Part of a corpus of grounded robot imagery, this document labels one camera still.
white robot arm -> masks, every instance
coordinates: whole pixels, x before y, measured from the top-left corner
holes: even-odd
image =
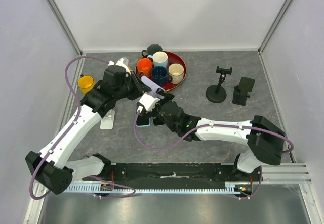
[[[99,175],[105,167],[109,167],[111,164],[108,159],[100,154],[94,154],[87,159],[71,162],[68,162],[68,158],[87,132],[110,109],[115,107],[118,100],[122,98],[134,100],[140,96],[141,113],[158,118],[179,136],[183,136],[196,127],[207,125],[207,127],[199,128],[189,134],[185,140],[222,140],[249,146],[249,150],[240,154],[235,161],[235,167],[241,172],[251,173],[261,164],[280,165],[284,145],[283,140],[271,136],[260,136],[250,129],[242,128],[243,126],[255,125],[279,132],[282,135],[285,134],[262,116],[255,116],[253,121],[212,121],[185,114],[183,109],[172,101],[173,95],[170,93],[158,89],[154,93],[158,93],[162,97],[155,98],[146,93],[149,91],[150,87],[142,83],[133,72],[130,72],[124,66],[116,64],[107,68],[103,80],[99,81],[81,100],[82,107],[79,118],[75,119],[75,113],[49,144],[38,153],[28,153],[26,162],[31,174],[34,173],[40,161],[49,153],[37,173],[36,179],[54,194],[62,193],[72,181],[81,180],[90,175]],[[52,144],[62,136],[72,123],[74,126],[71,130],[66,133],[56,148],[51,150]]]

cup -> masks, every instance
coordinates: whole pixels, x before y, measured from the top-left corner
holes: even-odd
[[[141,76],[146,76],[150,77],[151,76],[151,70],[153,68],[152,62],[148,58],[142,58],[137,62],[137,75],[139,77]]]
[[[172,80],[172,77],[168,75],[166,68],[163,66],[157,66],[152,69],[152,80],[159,86],[164,86]]]
[[[92,76],[82,76],[79,81],[77,81],[77,86],[84,94],[89,92],[95,86],[95,84],[96,82]]]
[[[162,51],[162,46],[159,44],[151,44],[150,46],[147,47],[146,50],[142,50],[142,56],[147,57],[149,59],[152,59],[153,55],[158,52]]]
[[[168,55],[163,51],[158,51],[153,55],[153,64],[156,66],[163,66],[167,69],[168,67]]]
[[[184,68],[180,64],[172,64],[168,68],[169,75],[172,77],[172,84],[179,84],[183,80]]]

white enclosure wall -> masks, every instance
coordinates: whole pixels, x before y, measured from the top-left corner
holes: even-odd
[[[284,0],[55,0],[84,51],[256,49]]]
[[[58,130],[75,56],[45,0],[0,0],[0,216],[22,223],[30,196],[29,151]]]
[[[324,206],[324,0],[294,0],[263,57],[295,154]]]

black phone stand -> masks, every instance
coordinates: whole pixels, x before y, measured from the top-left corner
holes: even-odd
[[[226,75],[232,74],[233,68],[224,69],[217,66],[216,72],[220,73],[218,85],[209,86],[206,90],[206,98],[213,103],[221,103],[226,99],[226,90],[221,86],[225,81]]]

cream cup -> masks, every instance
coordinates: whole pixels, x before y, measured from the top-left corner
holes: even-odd
[[[180,64],[172,64],[169,66],[169,75],[172,77],[172,84],[179,84],[183,80],[184,68]]]

